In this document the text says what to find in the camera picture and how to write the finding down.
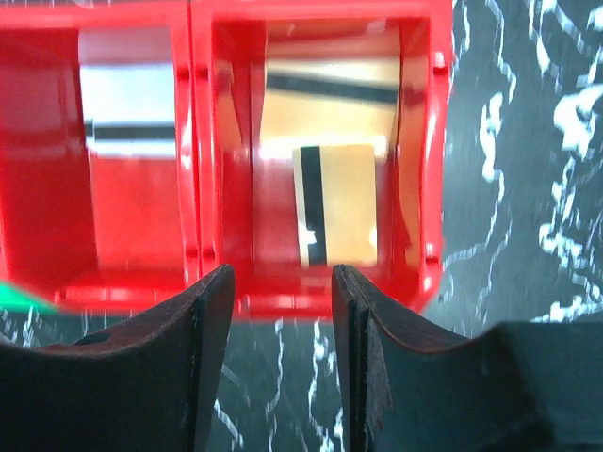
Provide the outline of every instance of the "red plastic container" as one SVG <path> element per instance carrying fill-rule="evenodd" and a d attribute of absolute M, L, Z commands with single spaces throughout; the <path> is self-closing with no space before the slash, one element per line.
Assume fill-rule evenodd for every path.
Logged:
<path fill-rule="evenodd" d="M 148 308 L 200 277 L 188 5 L 0 15 L 0 275 L 67 310 Z M 80 67 L 171 62 L 177 159 L 88 152 Z"/>
<path fill-rule="evenodd" d="M 451 23 L 444 0 L 7 9 L 0 277 L 67 310 L 123 312 L 229 263 L 238 318 L 330 316 L 331 268 L 301 264 L 293 168 L 259 152 L 266 62 L 387 57 L 398 143 L 376 168 L 378 260 L 362 270 L 419 311 L 441 274 Z M 79 66 L 141 61 L 173 65 L 176 158 L 97 158 Z"/>

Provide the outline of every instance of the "dark gray marble countertop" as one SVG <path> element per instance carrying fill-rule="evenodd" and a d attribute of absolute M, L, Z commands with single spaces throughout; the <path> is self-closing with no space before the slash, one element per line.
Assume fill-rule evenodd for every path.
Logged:
<path fill-rule="evenodd" d="M 603 310 L 599 3 L 454 1 L 446 271 L 425 313 L 445 328 L 475 336 L 502 320 Z M 0 319 L 0 338 L 25 346 L 70 343 L 119 320 Z M 332 325 L 233 325 L 215 414 L 211 451 L 343 450 Z"/>

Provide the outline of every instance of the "card with black stripe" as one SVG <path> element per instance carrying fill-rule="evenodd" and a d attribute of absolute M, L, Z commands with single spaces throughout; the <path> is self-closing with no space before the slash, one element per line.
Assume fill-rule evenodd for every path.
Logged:
<path fill-rule="evenodd" d="M 397 61 L 267 66 L 260 140 L 292 158 L 303 266 L 377 263 L 375 166 L 396 142 L 398 97 Z"/>

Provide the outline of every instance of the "plastic bin compartment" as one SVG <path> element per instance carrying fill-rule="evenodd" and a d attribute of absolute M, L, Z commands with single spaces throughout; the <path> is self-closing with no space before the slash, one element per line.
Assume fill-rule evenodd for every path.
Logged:
<path fill-rule="evenodd" d="M 173 29 L 36 11 L 0 31 L 1 276 L 66 310 L 145 309 L 187 284 Z"/>
<path fill-rule="evenodd" d="M 329 316 L 338 263 L 416 310 L 439 284 L 448 72 L 428 119 L 429 17 L 323 12 L 213 23 L 210 76 L 197 80 L 215 115 L 203 168 L 219 214 L 203 215 L 205 249 L 235 266 L 242 316 Z"/>

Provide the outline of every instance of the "marble surface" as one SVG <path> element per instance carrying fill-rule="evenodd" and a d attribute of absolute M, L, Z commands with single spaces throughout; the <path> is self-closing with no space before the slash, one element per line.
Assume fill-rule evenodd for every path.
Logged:
<path fill-rule="evenodd" d="M 454 2 L 446 272 L 425 313 L 445 328 L 603 311 L 598 3 Z M 119 320 L 0 310 L 0 339 L 70 343 Z M 209 450 L 342 451 L 341 416 L 329 322 L 233 325 Z"/>

